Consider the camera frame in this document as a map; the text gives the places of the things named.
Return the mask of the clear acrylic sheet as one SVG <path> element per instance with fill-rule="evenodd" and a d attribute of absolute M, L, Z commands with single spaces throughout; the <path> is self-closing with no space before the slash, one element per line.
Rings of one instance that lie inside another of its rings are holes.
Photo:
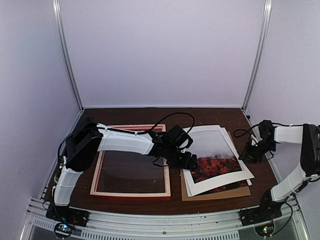
<path fill-rule="evenodd" d="M 105 151 L 96 191 L 117 194 L 165 192 L 164 169 L 153 165 L 152 156 L 134 152 Z"/>

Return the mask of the red wooden picture frame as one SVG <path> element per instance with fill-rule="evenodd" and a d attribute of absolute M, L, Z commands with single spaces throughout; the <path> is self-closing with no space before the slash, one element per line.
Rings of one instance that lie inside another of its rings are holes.
<path fill-rule="evenodd" d="M 101 130 L 103 134 L 98 148 L 98 158 L 92 179 L 90 195 L 101 198 L 129 198 L 129 199 L 169 199 L 171 197 L 170 173 L 168 166 L 158 166 L 164 170 L 165 192 L 163 193 L 112 193 L 96 191 L 100 175 L 102 158 L 106 151 L 129 152 L 149 156 L 154 143 L 148 133 L 151 125 L 114 125 L 105 126 Z"/>

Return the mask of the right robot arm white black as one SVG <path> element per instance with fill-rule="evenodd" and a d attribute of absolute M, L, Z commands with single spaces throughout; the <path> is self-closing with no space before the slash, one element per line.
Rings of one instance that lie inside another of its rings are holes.
<path fill-rule="evenodd" d="M 245 163 L 260 163 L 267 152 L 275 153 L 277 145 L 289 144 L 285 158 L 292 168 L 280 183 L 267 190 L 256 210 L 259 220 L 268 220 L 279 211 L 286 200 L 298 194 L 309 182 L 320 178 L 320 127 L 312 123 L 281 124 L 263 120 L 256 125 L 259 139 L 252 137 L 245 145 L 239 160 Z"/>

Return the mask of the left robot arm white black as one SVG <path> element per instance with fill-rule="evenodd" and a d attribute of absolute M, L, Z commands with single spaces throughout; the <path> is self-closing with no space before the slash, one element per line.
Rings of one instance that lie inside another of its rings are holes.
<path fill-rule="evenodd" d="M 61 222 L 72 218 L 67 207 L 80 175 L 88 170 L 96 156 L 103 151 L 136 153 L 157 159 L 164 158 L 170 167 L 195 170 L 197 156 L 187 151 L 193 139 L 180 126 L 157 132 L 153 127 L 143 130 L 125 130 L 96 123 L 87 118 L 61 142 L 57 151 L 61 172 L 52 191 L 52 213 Z"/>

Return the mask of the brown backing board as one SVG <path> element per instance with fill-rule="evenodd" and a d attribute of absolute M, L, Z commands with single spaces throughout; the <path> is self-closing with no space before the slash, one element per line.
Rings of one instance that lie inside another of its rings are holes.
<path fill-rule="evenodd" d="M 246 197 L 251 195 L 249 187 L 243 186 L 243 187 L 239 187 L 231 190 L 224 190 L 221 192 L 188 196 L 185 178 L 182 170 L 180 171 L 180 181 L 181 181 L 181 200 L 183 202 L 222 200 L 222 199 Z"/>

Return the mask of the right round led board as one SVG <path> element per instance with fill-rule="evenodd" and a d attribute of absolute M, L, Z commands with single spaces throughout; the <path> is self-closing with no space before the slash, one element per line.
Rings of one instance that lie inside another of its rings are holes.
<path fill-rule="evenodd" d="M 273 235 L 275 231 L 274 224 L 263 224 L 254 227 L 255 233 L 262 238 L 267 238 Z"/>

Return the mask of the round led board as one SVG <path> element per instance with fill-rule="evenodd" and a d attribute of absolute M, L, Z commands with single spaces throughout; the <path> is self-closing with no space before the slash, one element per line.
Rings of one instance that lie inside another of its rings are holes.
<path fill-rule="evenodd" d="M 263 224 L 254 227 L 255 233 L 262 238 L 267 238 L 273 235 L 275 231 L 274 224 Z"/>
<path fill-rule="evenodd" d="M 58 238 L 68 238 L 73 234 L 74 230 L 68 223 L 59 222 L 54 226 L 53 232 Z"/>

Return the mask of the left round led board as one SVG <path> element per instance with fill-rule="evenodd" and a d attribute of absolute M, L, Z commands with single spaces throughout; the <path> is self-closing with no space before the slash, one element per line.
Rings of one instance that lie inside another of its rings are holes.
<path fill-rule="evenodd" d="M 59 222 L 54 226 L 53 232 L 58 238 L 68 238 L 73 234 L 74 230 L 68 223 Z"/>

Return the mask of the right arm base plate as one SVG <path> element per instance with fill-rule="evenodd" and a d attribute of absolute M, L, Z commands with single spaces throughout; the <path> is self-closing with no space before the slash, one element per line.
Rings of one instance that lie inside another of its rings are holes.
<path fill-rule="evenodd" d="M 238 213 L 242 226 L 272 221 L 273 219 L 282 216 L 281 210 L 276 210 L 275 212 L 261 212 L 259 207 L 242 208 Z"/>

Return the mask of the aluminium front rail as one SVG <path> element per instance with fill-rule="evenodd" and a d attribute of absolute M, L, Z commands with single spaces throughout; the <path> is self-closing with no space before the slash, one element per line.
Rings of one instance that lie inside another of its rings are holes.
<path fill-rule="evenodd" d="M 57 221 L 46 218 L 42 199 L 31 198 L 18 240 L 59 240 Z M 260 225 L 244 226 L 239 212 L 246 208 L 213 213 L 181 215 L 134 215 L 87 210 L 87 225 L 76 226 L 66 240 L 311 240 L 299 203 L 291 198 L 281 208 L 282 216 Z M 275 224 L 272 237 L 258 235 L 258 226 Z"/>

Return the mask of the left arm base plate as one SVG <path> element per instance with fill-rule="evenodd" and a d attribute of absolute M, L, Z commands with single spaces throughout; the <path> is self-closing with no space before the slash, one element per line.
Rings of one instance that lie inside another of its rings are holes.
<path fill-rule="evenodd" d="M 57 222 L 64 222 L 70 225 L 86 227 L 89 219 L 89 212 L 70 208 L 69 206 L 50 205 L 45 217 Z"/>

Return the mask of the right aluminium corner post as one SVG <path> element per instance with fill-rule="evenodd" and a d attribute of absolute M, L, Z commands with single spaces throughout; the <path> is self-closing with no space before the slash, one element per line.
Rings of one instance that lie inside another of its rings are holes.
<path fill-rule="evenodd" d="M 244 101 L 241 107 L 241 109 L 244 112 L 246 112 L 248 109 L 250 99 L 252 97 L 256 81 L 258 79 L 258 74 L 259 74 L 259 70 L 260 70 L 260 66 L 263 58 L 263 52 L 266 46 L 268 33 L 270 29 L 270 23 L 271 23 L 271 17 L 272 17 L 272 6 L 273 6 L 272 0 L 264 1 L 264 8 L 263 8 L 262 21 L 261 21 L 261 27 L 260 27 L 260 34 L 259 34 L 259 39 L 257 43 L 257 49 L 256 49 L 253 67 L 252 67 L 252 71 L 249 79 L 249 84 L 248 84 Z"/>

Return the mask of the aluminium corner post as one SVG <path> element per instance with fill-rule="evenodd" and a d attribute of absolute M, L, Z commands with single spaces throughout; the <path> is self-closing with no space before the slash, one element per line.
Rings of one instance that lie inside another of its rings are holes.
<path fill-rule="evenodd" d="M 257 43 L 257 49 L 256 49 L 253 67 L 252 67 L 252 71 L 249 79 L 249 84 L 248 84 L 244 101 L 241 107 L 241 109 L 244 112 L 246 112 L 248 109 L 250 99 L 252 97 L 256 81 L 258 79 L 258 74 L 259 74 L 259 70 L 260 70 L 260 66 L 263 58 L 263 52 L 266 46 L 268 33 L 270 29 L 270 23 L 271 23 L 271 17 L 272 17 L 272 6 L 273 6 L 272 0 L 264 1 L 264 8 L 263 8 L 262 21 L 261 21 L 261 27 L 260 27 L 260 34 L 259 34 L 259 39 Z"/>
<path fill-rule="evenodd" d="M 62 11 L 61 11 L 61 3 L 60 0 L 52 0 L 52 7 L 53 7 L 53 14 L 58 30 L 58 35 L 59 35 L 59 41 L 62 49 L 62 56 L 63 56 L 63 61 L 66 69 L 66 73 L 68 76 L 68 80 L 71 86 L 71 90 L 73 93 L 73 96 L 75 98 L 77 107 L 80 111 L 84 110 L 83 103 L 80 98 L 79 90 L 76 84 L 73 68 L 72 68 L 72 63 L 70 59 L 70 54 L 68 51 L 68 45 L 67 45 L 67 39 L 66 39 L 66 34 L 64 30 L 64 23 L 63 23 L 63 17 L 62 17 Z"/>

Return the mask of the left aluminium corner post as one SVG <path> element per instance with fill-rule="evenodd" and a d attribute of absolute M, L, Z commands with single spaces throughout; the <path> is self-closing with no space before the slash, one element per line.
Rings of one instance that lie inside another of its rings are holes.
<path fill-rule="evenodd" d="M 83 103 L 80 98 L 79 90 L 76 84 L 73 68 L 72 68 L 72 63 L 70 59 L 70 54 L 68 51 L 68 45 L 67 45 L 67 39 L 66 39 L 66 34 L 64 30 L 64 23 L 63 23 L 63 17 L 62 17 L 62 11 L 61 11 L 61 3 L 60 0 L 52 0 L 52 7 L 53 7 L 53 14 L 58 30 L 58 35 L 59 35 L 59 41 L 62 49 L 62 56 L 63 56 L 63 61 L 66 69 L 66 73 L 68 76 L 68 80 L 71 86 L 71 90 L 73 93 L 73 96 L 75 98 L 77 107 L 80 111 L 84 110 Z"/>

